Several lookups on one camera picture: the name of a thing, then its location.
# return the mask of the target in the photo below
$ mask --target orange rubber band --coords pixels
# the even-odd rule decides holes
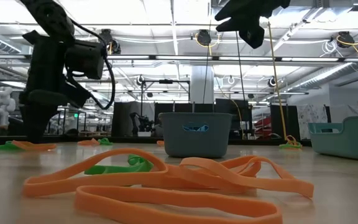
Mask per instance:
[[[93,138],[92,140],[79,141],[77,144],[79,146],[99,146],[100,142]]]
[[[69,179],[89,169],[106,157],[119,154],[141,156],[150,161],[156,171],[100,174]],[[281,179],[255,178],[255,175],[262,167],[261,162],[271,164]],[[200,168],[188,169],[187,166]],[[23,194],[27,197],[41,197],[76,191],[76,208],[94,212],[126,224],[182,224],[183,222],[192,224],[282,223],[282,214],[279,209],[267,202],[204,192],[118,187],[137,184],[141,184],[143,187],[163,189],[222,190],[229,193],[243,193],[249,189],[260,188],[282,192],[297,192],[306,197],[312,197],[314,189],[313,184],[295,179],[294,176],[280,166],[263,157],[244,156],[221,163],[210,159],[186,158],[182,160],[179,166],[173,166],[165,164],[153,154],[140,149],[115,149],[95,155],[83,162],[49,175],[30,177],[24,182]],[[212,207],[224,212],[255,218],[238,220],[177,215],[126,202],[170,204],[182,207]]]
[[[56,144],[33,144],[26,141],[12,141],[12,144],[27,151],[47,151],[56,148]]]

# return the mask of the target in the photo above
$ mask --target gray plastic bin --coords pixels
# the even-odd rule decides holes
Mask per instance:
[[[226,155],[231,114],[162,113],[165,152],[173,157]]]

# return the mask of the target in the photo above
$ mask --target white humanoid robot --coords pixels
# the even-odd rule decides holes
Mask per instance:
[[[0,87],[0,127],[7,128],[9,125],[9,112],[16,108],[16,102],[11,98],[11,87]]]

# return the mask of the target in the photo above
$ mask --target black cable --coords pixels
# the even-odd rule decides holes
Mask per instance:
[[[209,36],[211,36],[211,24],[212,24],[212,19],[209,20],[209,32],[208,32]],[[205,66],[205,82],[204,82],[203,104],[205,104],[206,77],[207,77],[207,74],[208,74],[208,59],[209,59],[209,46],[210,45],[211,45],[211,43],[209,43],[208,47],[206,48],[206,66]]]
[[[99,100],[96,99],[96,98],[93,96],[92,93],[91,93],[91,97],[92,97],[92,99],[94,99],[94,101],[96,102],[96,104],[97,104],[102,110],[107,110],[107,109],[110,108],[110,106],[111,106],[112,103],[114,102],[114,98],[116,97],[116,81],[115,81],[115,79],[114,79],[114,74],[113,74],[113,72],[112,72],[112,66],[111,66],[111,64],[109,63],[109,60],[107,59],[107,49],[106,49],[107,44],[106,44],[106,41],[104,41],[104,39],[103,39],[99,34],[93,32],[93,31],[91,31],[91,30],[89,30],[89,29],[87,29],[87,28],[85,28],[85,27],[83,27],[83,26],[81,26],[79,23],[75,22],[73,19],[72,19],[71,21],[72,21],[72,23],[73,23],[74,25],[76,25],[76,26],[77,26],[78,28],[80,28],[81,30],[83,30],[83,31],[85,31],[85,32],[88,32],[88,33],[94,35],[95,37],[97,37],[97,38],[101,41],[101,43],[102,43],[102,45],[103,45],[103,60],[104,60],[104,62],[105,62],[105,64],[106,64],[106,66],[107,66],[107,69],[109,70],[110,79],[111,79],[111,97],[110,97],[109,103],[108,103],[106,106],[103,106],[103,105],[99,102]]]
[[[244,81],[242,80],[242,69],[241,69],[241,57],[240,57],[240,44],[239,37],[236,31],[236,39],[237,39],[237,52],[239,54],[239,65],[240,65],[240,80],[241,80],[241,89],[242,89],[242,97],[244,98],[244,106],[246,105],[246,94],[244,93]]]

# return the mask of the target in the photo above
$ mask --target metal frame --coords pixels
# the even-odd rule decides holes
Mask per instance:
[[[140,85],[140,115],[141,116],[143,116],[143,94],[154,83],[156,83],[156,82],[161,83],[161,81],[164,81],[164,80],[142,80],[142,83]],[[185,90],[185,92],[188,93],[188,98],[189,98],[189,102],[190,102],[190,81],[180,81],[180,80],[169,80],[169,81],[171,81],[172,83],[178,83]],[[144,85],[146,83],[151,83],[151,84],[148,87],[146,87],[146,89],[144,89]],[[183,85],[181,83],[187,83],[189,85],[189,90],[186,90],[186,88],[183,87]]]

